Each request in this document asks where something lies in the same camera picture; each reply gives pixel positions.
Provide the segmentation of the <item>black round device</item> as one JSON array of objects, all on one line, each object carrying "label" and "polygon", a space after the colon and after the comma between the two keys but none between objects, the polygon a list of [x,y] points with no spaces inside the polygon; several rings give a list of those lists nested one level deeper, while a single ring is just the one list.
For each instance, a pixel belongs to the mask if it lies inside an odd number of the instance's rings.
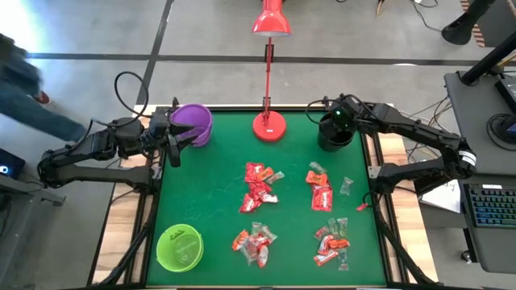
[{"label": "black round device", "polygon": [[516,114],[495,114],[486,123],[489,139],[506,151],[516,151]]}]

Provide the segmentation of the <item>red white candy bar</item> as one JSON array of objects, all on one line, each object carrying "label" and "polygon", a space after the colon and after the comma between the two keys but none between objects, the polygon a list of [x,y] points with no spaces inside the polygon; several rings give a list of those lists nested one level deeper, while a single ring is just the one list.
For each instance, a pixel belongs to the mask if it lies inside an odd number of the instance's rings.
[{"label": "red white candy bar", "polygon": [[314,257],[314,261],[316,262],[317,266],[320,267],[323,264],[332,260],[333,258],[337,257],[338,254],[339,253],[337,251],[329,250],[325,255],[321,255],[321,254],[316,255]]}]

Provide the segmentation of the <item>black stand foot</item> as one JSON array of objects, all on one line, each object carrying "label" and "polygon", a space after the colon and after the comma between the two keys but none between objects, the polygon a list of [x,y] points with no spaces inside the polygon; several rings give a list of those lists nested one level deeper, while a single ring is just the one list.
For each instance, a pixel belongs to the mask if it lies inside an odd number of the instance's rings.
[{"label": "black stand foot", "polygon": [[472,37],[477,21],[489,10],[496,0],[460,0],[464,13],[448,24],[441,36],[451,44],[465,45]]}]

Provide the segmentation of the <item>orange white printed candy wrapper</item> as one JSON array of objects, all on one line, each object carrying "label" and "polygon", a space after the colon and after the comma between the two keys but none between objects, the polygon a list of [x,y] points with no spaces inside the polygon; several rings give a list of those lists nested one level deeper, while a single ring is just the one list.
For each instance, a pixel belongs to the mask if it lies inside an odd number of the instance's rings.
[{"label": "orange white printed candy wrapper", "polygon": [[266,266],[266,264],[268,262],[268,255],[269,255],[269,250],[268,250],[268,246],[266,244],[258,247],[258,257],[257,257],[256,261],[260,268],[263,268]]}]

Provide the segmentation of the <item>grey keyboard shelf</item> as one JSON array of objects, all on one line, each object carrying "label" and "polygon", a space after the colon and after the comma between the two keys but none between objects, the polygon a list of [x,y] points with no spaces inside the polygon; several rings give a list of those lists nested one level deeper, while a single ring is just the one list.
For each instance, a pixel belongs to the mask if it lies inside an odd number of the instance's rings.
[{"label": "grey keyboard shelf", "polygon": [[475,227],[464,203],[464,184],[516,186],[516,176],[476,175],[468,180],[461,180],[459,184],[472,261],[479,263],[487,272],[516,274],[516,229]]}]

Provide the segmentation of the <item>red candy pack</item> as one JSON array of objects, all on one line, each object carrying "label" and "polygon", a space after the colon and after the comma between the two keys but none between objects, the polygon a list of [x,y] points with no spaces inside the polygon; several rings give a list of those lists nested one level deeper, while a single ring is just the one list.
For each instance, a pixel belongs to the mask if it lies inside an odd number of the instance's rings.
[{"label": "red candy pack", "polygon": [[265,194],[270,194],[272,188],[264,181],[251,182],[248,184],[250,195],[253,196],[254,199],[259,199]]},{"label": "red candy pack", "polygon": [[257,181],[257,175],[265,170],[264,164],[247,162],[245,164],[245,176],[244,181],[246,183],[252,183]]},{"label": "red candy pack", "polygon": [[314,203],[330,203],[332,199],[332,187],[329,184],[326,185],[311,185],[313,198],[312,201]]},{"label": "red candy pack", "polygon": [[313,196],[311,202],[311,209],[313,211],[324,211],[331,212],[332,210],[332,196],[326,195],[317,195]]},{"label": "red candy pack", "polygon": [[246,193],[243,197],[242,205],[239,207],[240,213],[252,213],[256,208],[262,204],[260,199],[255,199],[249,193]]}]

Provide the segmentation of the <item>black metal table frame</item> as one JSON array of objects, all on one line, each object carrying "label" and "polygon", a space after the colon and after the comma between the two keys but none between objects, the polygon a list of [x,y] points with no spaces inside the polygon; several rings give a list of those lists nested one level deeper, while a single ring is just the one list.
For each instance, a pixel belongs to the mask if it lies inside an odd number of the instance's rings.
[{"label": "black metal table frame", "polygon": [[[257,108],[252,106],[211,106],[213,115],[217,112],[252,112],[255,116],[257,115]],[[302,112],[305,111],[301,106],[291,105],[281,109],[282,114],[285,116],[287,112]],[[322,111],[314,109],[312,113],[315,118],[322,116]],[[373,144],[371,140],[366,139],[363,136],[359,137],[363,145],[364,161],[366,165],[366,171],[368,165],[375,160],[375,154]],[[110,207],[106,221],[103,228],[102,240],[99,243],[97,258],[92,270],[89,274],[89,282],[96,284],[103,281],[113,267],[122,258],[123,254],[127,251],[129,243],[134,236],[134,226],[141,225],[148,215],[149,209],[156,211],[156,216],[150,227],[150,234],[145,239],[138,249],[135,258],[130,263],[130,268],[133,271],[130,278],[124,278],[120,280],[120,285],[125,287],[140,286],[147,290],[153,290],[158,288],[179,288],[179,289],[208,289],[208,288],[219,288],[219,289],[258,289],[258,288],[269,288],[271,290],[281,290],[283,288],[299,289],[299,288],[354,288],[354,287],[365,287],[365,288],[377,288],[383,287],[389,280],[395,280],[398,278],[398,266],[397,258],[394,254],[392,247],[386,238],[378,230],[377,235],[379,247],[381,250],[381,256],[383,261],[385,283],[378,286],[372,285],[343,285],[343,286],[151,286],[147,282],[148,268],[151,261],[156,260],[156,244],[160,235],[156,235],[156,219],[159,209],[160,191],[154,196],[148,196],[145,198],[139,198],[134,193],[131,193],[129,189],[124,186],[118,186],[114,191],[115,203]]]}]

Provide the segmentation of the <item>red desk lamp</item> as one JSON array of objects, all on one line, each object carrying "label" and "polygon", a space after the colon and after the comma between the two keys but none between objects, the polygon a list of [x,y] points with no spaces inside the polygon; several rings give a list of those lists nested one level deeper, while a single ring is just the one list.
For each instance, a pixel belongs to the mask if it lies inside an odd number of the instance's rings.
[{"label": "red desk lamp", "polygon": [[263,111],[258,114],[252,123],[254,135],[264,142],[277,142],[286,132],[285,118],[271,109],[270,81],[271,65],[273,62],[273,38],[286,37],[291,35],[289,20],[283,14],[284,0],[262,0],[263,9],[252,26],[254,35],[261,35],[267,38],[265,47],[265,90],[263,99]]}]

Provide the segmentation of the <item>grey stand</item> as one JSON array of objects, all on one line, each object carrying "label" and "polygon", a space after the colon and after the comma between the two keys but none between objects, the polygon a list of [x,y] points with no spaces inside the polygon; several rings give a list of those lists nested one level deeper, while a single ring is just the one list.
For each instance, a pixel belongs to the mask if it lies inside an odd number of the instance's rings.
[{"label": "grey stand", "polygon": [[22,182],[3,175],[0,175],[0,192],[39,197],[54,206],[62,206],[65,203],[65,197],[46,191],[43,185]]}]

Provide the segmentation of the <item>green table mat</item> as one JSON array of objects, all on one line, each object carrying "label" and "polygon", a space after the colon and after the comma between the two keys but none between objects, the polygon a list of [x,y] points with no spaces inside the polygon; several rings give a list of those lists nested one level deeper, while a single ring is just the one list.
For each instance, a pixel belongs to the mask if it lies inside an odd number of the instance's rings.
[{"label": "green table mat", "polygon": [[[385,283],[385,273],[373,212],[356,208],[368,191],[363,145],[355,137],[336,151],[322,150],[313,114],[287,112],[287,131],[277,143],[263,143],[252,132],[252,112],[217,112],[210,141],[181,153],[179,168],[164,170],[155,233],[187,224],[203,237],[205,250],[199,264],[184,273],[165,270],[156,260],[148,268],[151,286],[343,286]],[[306,183],[315,161],[326,170],[332,187],[331,212],[313,211],[312,184]],[[275,204],[263,204],[252,213],[240,213],[248,192],[245,164],[262,163],[285,177],[273,183]],[[349,196],[339,193],[343,178],[353,180]],[[330,218],[347,218],[349,269],[338,270],[338,260],[318,267],[315,232]],[[249,236],[252,223],[277,235],[268,244],[268,262],[248,265],[232,242],[242,230]]]}]

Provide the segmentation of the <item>grey desk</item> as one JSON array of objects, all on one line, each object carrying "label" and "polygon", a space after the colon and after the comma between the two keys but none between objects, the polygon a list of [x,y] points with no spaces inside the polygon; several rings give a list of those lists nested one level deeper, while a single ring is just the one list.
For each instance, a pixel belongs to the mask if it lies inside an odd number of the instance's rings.
[{"label": "grey desk", "polygon": [[479,174],[516,176],[516,151],[497,146],[486,126],[495,114],[508,114],[510,108],[495,88],[498,77],[483,76],[472,86],[465,85],[456,72],[444,75],[460,134],[476,154]]}]

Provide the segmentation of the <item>green plastic bucket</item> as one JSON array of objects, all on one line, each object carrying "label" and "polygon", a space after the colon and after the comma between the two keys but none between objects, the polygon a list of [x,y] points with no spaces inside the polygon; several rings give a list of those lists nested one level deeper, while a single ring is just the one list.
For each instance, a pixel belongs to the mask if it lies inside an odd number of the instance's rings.
[{"label": "green plastic bucket", "polygon": [[156,260],[166,270],[190,271],[201,261],[204,252],[202,235],[190,225],[170,226],[156,244]]}]

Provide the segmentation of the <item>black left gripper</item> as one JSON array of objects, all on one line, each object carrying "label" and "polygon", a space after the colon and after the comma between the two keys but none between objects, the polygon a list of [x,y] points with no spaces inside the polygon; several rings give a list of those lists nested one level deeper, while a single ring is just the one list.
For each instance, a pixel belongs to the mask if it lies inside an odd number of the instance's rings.
[{"label": "black left gripper", "polygon": [[164,110],[152,113],[146,133],[146,150],[163,150],[174,168],[181,166],[181,151],[193,146],[198,138],[194,133],[195,126],[169,122]]}]

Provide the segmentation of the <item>person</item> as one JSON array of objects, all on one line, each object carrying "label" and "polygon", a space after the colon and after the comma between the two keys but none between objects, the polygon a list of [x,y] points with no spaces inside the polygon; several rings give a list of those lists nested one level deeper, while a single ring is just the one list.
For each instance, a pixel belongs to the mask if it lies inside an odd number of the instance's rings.
[{"label": "person", "polygon": [[65,142],[76,142],[86,128],[44,108],[49,96],[40,88],[40,71],[26,60],[26,51],[0,33],[0,114]]}]

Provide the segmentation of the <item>white paper sheet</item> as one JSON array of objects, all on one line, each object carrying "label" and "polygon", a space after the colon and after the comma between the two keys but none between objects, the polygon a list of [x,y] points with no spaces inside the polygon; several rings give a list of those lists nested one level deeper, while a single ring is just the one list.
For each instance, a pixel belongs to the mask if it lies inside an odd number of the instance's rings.
[{"label": "white paper sheet", "polygon": [[459,181],[451,180],[428,193],[424,193],[421,202],[453,213],[461,213]]}]

